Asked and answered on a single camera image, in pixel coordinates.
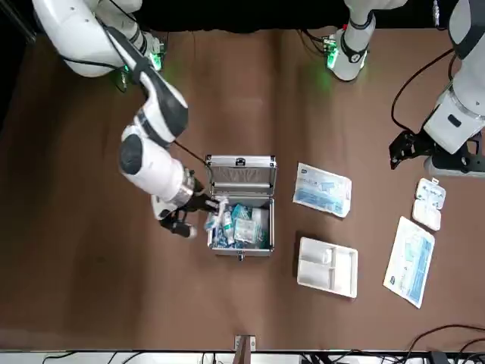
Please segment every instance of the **white plastic container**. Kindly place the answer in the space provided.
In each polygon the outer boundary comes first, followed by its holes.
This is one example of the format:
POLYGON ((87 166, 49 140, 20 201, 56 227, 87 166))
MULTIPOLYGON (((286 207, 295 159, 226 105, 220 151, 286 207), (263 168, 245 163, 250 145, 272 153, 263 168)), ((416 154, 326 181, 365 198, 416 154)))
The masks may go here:
POLYGON ((438 183, 436 178, 433 180, 421 178, 412 208, 412 218, 434 231, 441 228, 440 210, 443 208, 446 198, 445 189, 438 186, 438 183))
POLYGON ((356 298, 357 261, 355 249, 302 237, 297 282, 316 290, 356 298))

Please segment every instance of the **bottle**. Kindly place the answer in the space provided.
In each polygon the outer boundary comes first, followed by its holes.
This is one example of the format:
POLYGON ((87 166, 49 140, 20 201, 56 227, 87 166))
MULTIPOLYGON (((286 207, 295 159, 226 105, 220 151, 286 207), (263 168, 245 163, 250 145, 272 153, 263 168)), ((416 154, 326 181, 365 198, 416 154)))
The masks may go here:
POLYGON ((226 211, 222 215, 222 226, 224 229, 224 235, 227 238, 227 243, 229 245, 234 244, 234 226, 233 219, 230 217, 230 211, 226 211))

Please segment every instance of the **packaged medical item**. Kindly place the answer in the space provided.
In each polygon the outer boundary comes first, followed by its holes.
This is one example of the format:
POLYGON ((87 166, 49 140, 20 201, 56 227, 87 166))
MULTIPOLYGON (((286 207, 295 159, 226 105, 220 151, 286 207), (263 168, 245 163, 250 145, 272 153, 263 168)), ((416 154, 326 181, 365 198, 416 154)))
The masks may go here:
POLYGON ((227 196, 220 195, 215 197, 216 200, 219 201, 219 211, 217 214, 213 214, 211 212, 208 213, 207 219, 205 220, 204 229, 206 231, 212 231, 214 228, 219 226, 222 221, 222 217, 224 213, 228 210, 230 211, 231 207, 228 206, 229 200, 227 196))
POLYGON ((252 210, 252 220, 255 222, 255 242, 259 249, 267 249, 270 238, 270 212, 269 210, 252 210))
POLYGON ((242 218, 244 220, 251 220, 252 217, 252 207, 251 206, 244 206, 238 203, 234 206, 233 212, 231 213, 233 220, 237 218, 242 218))
POLYGON ((234 223, 234 240, 244 243, 255 243, 256 223, 252 220, 237 218, 234 223))
POLYGON ((433 248, 433 235, 401 217, 384 287, 420 308, 433 248))
POLYGON ((230 216, 230 211, 226 211, 222 216, 222 228, 229 245, 234 244, 234 224, 230 216))
POLYGON ((438 186, 439 181, 421 178, 416 189, 416 200, 412 209, 412 218, 434 231, 441 228, 441 212, 445 203, 446 191, 438 186))
POLYGON ((352 182, 347 177, 298 164, 293 202, 345 218, 351 192, 352 182))
POLYGON ((222 226, 218 226, 214 229, 214 239, 212 241, 212 246, 219 247, 219 248, 227 248, 229 247, 229 243, 227 242, 227 237, 224 234, 224 229, 222 226))

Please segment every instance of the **case latch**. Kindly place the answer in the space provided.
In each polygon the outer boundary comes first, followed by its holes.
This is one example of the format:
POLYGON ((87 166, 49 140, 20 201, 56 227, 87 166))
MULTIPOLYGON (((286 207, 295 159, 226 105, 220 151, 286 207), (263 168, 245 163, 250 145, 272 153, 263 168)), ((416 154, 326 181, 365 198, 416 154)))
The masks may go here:
POLYGON ((246 165, 246 160, 244 158, 236 159, 236 167, 244 167, 246 165))

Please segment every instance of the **green led light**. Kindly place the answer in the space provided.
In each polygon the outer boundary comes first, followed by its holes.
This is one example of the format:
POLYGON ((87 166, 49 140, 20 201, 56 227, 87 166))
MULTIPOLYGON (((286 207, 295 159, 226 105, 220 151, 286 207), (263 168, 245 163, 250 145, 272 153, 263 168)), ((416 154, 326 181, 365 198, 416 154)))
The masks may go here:
POLYGON ((327 67, 333 70, 335 67, 336 58, 339 56, 339 50, 337 48, 332 49, 332 51, 327 56, 327 67))
POLYGON ((362 63, 361 63, 361 69, 364 68, 365 64, 365 58, 367 57, 367 51, 365 51, 364 55, 362 56, 362 63))
POLYGON ((161 70, 161 57, 160 57, 160 55, 150 53, 150 61, 152 61, 153 68, 156 71, 161 70))

